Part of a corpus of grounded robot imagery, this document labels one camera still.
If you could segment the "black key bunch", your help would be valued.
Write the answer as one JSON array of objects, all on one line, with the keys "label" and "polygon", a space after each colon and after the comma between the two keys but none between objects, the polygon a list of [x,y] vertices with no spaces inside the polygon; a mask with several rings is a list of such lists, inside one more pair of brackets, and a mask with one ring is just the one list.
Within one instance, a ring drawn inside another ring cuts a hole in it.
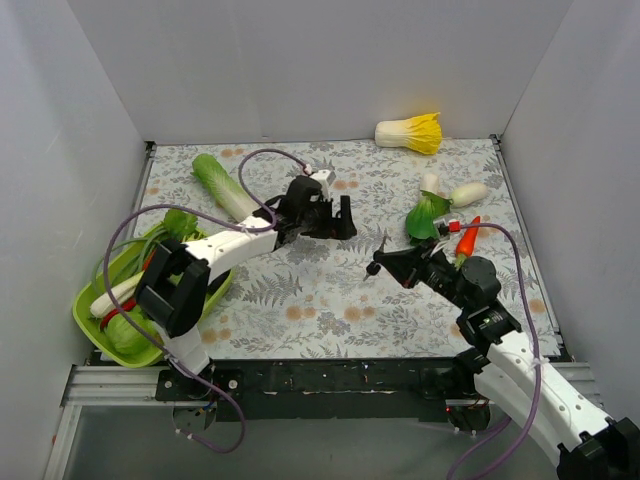
[{"label": "black key bunch", "polygon": [[376,256],[384,252],[384,248],[388,240],[389,236],[387,234],[384,234],[379,248],[373,253],[373,260],[365,268],[365,275],[363,278],[364,281],[372,276],[376,276],[382,269],[382,265],[376,260]]}]

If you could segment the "black padlock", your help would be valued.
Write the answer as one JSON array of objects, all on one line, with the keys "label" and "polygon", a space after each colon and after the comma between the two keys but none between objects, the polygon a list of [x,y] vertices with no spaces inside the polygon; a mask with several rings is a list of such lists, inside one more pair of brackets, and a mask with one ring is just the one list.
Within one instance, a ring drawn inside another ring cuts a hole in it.
[{"label": "black padlock", "polygon": [[341,209],[334,215],[333,221],[335,223],[349,223],[352,221],[351,212]]}]

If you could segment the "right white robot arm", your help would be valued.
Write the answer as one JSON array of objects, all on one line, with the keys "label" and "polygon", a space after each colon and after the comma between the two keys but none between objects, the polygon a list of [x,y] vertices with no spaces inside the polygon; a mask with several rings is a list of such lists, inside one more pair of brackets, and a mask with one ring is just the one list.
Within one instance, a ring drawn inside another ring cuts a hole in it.
[{"label": "right white robot arm", "polygon": [[367,268],[386,269],[404,288],[423,283],[461,311],[457,325],[470,349],[452,373],[464,397],[497,404],[544,451],[560,479],[636,479],[639,429],[613,419],[534,353],[533,339],[499,302],[501,284],[489,260],[455,267],[430,245],[383,252]]}]

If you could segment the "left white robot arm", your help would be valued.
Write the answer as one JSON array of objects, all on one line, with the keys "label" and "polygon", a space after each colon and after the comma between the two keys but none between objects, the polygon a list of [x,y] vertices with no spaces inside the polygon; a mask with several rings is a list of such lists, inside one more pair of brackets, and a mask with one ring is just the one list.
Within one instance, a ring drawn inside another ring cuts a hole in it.
[{"label": "left white robot arm", "polygon": [[357,234],[351,199],[329,197],[334,174],[299,175],[287,191],[260,204],[246,219],[201,240],[167,240],[156,249],[135,290],[135,300],[154,322],[168,359],[182,372],[178,387],[193,400],[205,398],[213,377],[198,322],[210,286],[237,265],[271,253],[300,236],[349,240]]}]

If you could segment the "orange carrot on table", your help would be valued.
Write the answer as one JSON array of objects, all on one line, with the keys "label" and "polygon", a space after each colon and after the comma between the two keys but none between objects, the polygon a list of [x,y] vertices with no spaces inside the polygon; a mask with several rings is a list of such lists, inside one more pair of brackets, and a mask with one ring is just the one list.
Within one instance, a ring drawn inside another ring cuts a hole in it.
[{"label": "orange carrot on table", "polygon": [[471,222],[473,228],[464,230],[464,234],[462,235],[456,246],[454,266],[457,270],[459,270],[466,262],[466,260],[469,259],[474,253],[476,238],[479,232],[478,224],[480,223],[481,217],[476,216]]}]

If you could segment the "green bok choy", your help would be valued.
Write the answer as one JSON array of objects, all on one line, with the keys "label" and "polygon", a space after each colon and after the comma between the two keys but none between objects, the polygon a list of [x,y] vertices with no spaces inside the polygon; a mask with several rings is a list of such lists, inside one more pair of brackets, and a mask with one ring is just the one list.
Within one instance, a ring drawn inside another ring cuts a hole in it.
[{"label": "green bok choy", "polygon": [[420,180],[420,198],[405,220],[406,232],[410,244],[416,246],[426,240],[439,238],[434,225],[437,218],[450,212],[452,201],[439,194],[439,176],[426,173]]}]

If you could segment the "green napa cabbage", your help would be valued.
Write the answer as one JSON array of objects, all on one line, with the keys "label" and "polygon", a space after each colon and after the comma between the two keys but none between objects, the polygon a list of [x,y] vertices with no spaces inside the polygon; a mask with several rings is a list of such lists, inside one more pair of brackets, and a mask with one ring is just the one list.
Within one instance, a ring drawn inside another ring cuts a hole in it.
[{"label": "green napa cabbage", "polygon": [[192,162],[192,175],[236,222],[242,222],[259,208],[213,155],[196,156]]}]

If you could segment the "floral table mat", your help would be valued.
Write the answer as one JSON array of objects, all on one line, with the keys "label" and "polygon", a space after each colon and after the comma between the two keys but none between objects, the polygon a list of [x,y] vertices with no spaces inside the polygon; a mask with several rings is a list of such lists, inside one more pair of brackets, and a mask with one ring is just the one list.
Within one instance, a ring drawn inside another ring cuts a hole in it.
[{"label": "floral table mat", "polygon": [[200,154],[213,155],[263,199],[283,193],[301,162],[333,170],[332,195],[350,196],[357,229],[347,241],[301,237],[238,266],[229,290],[199,325],[213,358],[445,357],[464,350],[458,310],[429,288],[405,289],[386,272],[363,280],[384,234],[384,249],[407,247],[405,218],[426,173],[439,176],[442,195],[471,182],[488,187],[488,195],[458,217],[485,222],[475,253],[494,263],[501,302],[525,328],[536,330],[542,354],[559,353],[556,321],[490,140],[447,139],[433,156],[381,149],[370,140],[160,146],[142,200],[152,210],[138,220],[138,233],[162,219],[162,203],[224,217],[192,175]]}]

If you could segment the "white radish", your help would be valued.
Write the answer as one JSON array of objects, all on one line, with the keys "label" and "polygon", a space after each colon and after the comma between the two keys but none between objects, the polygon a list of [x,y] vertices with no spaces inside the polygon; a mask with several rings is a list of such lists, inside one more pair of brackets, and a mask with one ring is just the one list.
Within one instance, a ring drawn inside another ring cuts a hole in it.
[{"label": "white radish", "polygon": [[455,188],[450,194],[450,203],[453,208],[462,208],[483,200],[487,195],[486,185],[472,182]]}]

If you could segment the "yellow napa cabbage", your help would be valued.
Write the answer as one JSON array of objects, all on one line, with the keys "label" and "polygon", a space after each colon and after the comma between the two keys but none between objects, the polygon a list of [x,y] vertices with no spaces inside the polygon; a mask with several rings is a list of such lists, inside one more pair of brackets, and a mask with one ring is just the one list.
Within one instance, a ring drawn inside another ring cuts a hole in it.
[{"label": "yellow napa cabbage", "polygon": [[423,155],[434,155],[443,140],[439,116],[440,113],[436,112],[379,122],[374,141],[378,147],[406,148]]}]

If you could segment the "green leafy vegetable in tray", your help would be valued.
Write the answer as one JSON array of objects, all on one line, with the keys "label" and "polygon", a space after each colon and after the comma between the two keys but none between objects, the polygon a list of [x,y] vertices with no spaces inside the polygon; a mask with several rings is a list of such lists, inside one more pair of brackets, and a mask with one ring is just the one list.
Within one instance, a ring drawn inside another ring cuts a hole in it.
[{"label": "green leafy vegetable in tray", "polygon": [[201,239],[203,235],[198,230],[198,220],[193,214],[176,209],[168,210],[162,221],[144,235],[132,237],[114,244],[111,254],[120,255],[121,251],[133,250],[133,254],[117,267],[110,277],[112,284],[140,273],[148,264],[157,246],[168,239],[186,242]]}]

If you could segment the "red chili pepper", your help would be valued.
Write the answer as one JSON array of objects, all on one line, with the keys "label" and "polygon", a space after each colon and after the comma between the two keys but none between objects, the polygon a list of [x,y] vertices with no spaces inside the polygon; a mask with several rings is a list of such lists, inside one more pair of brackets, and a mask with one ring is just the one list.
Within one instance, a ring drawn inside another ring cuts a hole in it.
[{"label": "red chili pepper", "polygon": [[[130,298],[128,299],[123,305],[122,305],[122,309],[126,312],[131,311],[134,307],[136,306],[136,301],[134,298]],[[116,315],[119,314],[119,311],[117,309],[113,309],[111,310],[100,322],[100,330],[104,331],[109,322],[111,321],[111,319],[113,317],[115,317]]]}]

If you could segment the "round green cabbage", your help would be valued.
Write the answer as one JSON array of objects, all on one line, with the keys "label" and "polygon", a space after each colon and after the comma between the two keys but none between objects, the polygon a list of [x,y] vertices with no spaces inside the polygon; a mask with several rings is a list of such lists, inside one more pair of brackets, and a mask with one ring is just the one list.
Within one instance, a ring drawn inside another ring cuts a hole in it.
[{"label": "round green cabbage", "polygon": [[[128,312],[129,317],[148,335],[157,337],[153,322],[139,307]],[[153,344],[134,328],[120,313],[113,316],[106,326],[105,334],[114,350],[121,355],[137,355]]]}]

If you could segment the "white leek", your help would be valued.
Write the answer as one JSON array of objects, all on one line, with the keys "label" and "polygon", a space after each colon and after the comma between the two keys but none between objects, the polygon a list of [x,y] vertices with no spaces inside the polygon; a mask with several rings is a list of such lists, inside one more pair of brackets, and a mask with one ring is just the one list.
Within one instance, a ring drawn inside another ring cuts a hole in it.
[{"label": "white leek", "polygon": [[[143,275],[144,272],[141,271],[118,285],[113,286],[112,296],[115,300],[120,304],[128,301],[134,295],[135,289]],[[104,293],[91,304],[89,311],[95,318],[104,318],[114,309],[115,304],[111,297],[108,293]]]}]

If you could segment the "green plastic tray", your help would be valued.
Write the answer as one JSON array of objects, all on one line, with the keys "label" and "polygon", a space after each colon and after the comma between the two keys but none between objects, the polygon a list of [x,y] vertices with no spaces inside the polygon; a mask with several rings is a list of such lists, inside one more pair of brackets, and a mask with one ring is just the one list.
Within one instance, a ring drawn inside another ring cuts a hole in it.
[{"label": "green plastic tray", "polygon": [[112,287],[125,281],[119,281],[116,285],[112,284],[110,277],[117,267],[121,267],[126,260],[133,254],[133,250],[121,251],[120,255],[112,255],[108,266],[108,271],[104,272],[104,261],[100,260],[94,269],[93,279],[87,284],[76,296],[73,304],[73,317],[84,332],[87,338],[98,348],[106,357],[115,361],[117,364],[128,368],[141,368],[151,366],[162,359],[162,352],[155,345],[148,347],[137,355],[121,355],[117,353],[111,342],[107,339],[105,330],[100,330],[100,322],[103,318],[95,318],[91,315],[89,308],[91,304],[102,294],[105,293],[104,280],[108,279]]}]

